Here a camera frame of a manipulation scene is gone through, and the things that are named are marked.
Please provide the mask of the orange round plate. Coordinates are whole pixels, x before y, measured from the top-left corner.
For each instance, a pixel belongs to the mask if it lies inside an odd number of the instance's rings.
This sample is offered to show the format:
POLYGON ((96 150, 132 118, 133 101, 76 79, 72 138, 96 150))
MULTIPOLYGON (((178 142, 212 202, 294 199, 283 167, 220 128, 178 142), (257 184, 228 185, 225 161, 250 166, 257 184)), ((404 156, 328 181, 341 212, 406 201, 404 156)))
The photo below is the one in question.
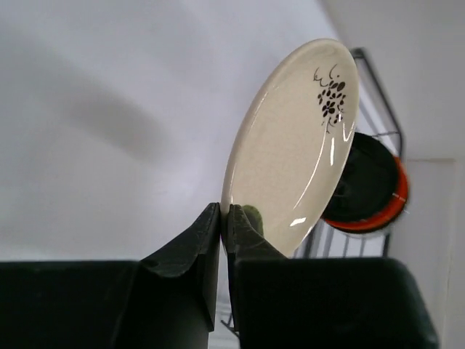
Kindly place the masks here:
POLYGON ((388 204, 381 211, 368 219, 355 222, 337 222, 327 218, 323 218, 323 220, 331 227, 355 236, 374 233, 393 223, 404 211, 405 205, 408 203, 410 189, 408 176, 400 158, 395 156, 394 159, 398 171, 397 188, 388 204))

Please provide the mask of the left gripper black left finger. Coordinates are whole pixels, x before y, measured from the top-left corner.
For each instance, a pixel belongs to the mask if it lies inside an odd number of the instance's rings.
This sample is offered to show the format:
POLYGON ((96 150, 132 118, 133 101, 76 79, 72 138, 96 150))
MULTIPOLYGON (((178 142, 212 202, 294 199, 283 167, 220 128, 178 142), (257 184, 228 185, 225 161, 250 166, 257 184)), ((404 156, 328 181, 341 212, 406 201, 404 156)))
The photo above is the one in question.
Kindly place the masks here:
POLYGON ((3 348, 206 348, 220 212, 142 260, 3 262, 3 348))

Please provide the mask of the cream plate with flower pattern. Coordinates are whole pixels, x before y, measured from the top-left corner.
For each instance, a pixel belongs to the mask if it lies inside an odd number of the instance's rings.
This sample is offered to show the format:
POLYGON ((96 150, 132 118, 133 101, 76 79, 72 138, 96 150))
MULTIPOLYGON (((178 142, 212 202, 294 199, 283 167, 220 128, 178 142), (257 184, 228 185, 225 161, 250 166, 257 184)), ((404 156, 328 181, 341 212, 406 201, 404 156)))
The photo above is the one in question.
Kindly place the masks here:
POLYGON ((347 162, 359 76, 334 39, 295 49, 257 92, 235 137, 221 210, 247 206, 264 239, 290 257, 322 216, 347 162))

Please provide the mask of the black round plate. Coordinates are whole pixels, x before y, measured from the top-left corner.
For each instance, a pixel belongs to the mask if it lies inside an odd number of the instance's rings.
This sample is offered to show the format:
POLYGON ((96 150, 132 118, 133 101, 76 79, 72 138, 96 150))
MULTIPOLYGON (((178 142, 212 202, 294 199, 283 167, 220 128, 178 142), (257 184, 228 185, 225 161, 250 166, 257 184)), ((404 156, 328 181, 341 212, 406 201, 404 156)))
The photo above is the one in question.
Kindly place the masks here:
POLYGON ((323 219, 342 223, 367 220, 389 203, 397 182, 397 164, 389 149, 377 139, 356 132, 323 219))

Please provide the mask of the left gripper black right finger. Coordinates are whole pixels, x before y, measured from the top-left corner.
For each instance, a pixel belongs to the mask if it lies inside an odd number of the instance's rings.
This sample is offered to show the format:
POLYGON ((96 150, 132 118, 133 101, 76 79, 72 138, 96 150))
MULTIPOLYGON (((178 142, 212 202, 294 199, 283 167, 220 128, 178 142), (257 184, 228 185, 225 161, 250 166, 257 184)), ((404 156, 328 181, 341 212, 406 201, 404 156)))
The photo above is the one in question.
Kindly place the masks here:
POLYGON ((222 231, 242 348, 438 348, 411 272, 385 257, 283 256, 232 205, 222 231))

